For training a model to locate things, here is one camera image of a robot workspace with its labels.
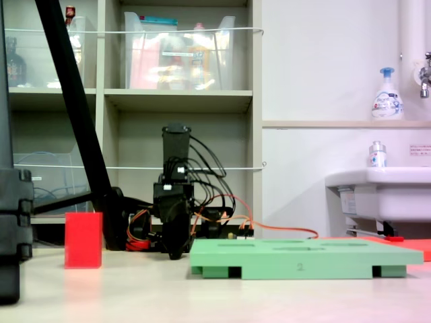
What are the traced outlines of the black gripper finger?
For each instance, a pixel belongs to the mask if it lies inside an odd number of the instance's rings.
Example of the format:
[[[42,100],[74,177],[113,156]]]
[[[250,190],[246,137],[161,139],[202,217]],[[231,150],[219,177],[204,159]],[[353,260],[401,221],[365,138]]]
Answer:
[[[185,201],[185,241],[183,252],[189,252],[191,244],[191,220],[194,214],[194,206],[190,200]]]
[[[162,242],[171,260],[178,260],[183,254],[184,233],[182,213],[177,203],[162,201],[160,204],[162,225]]]

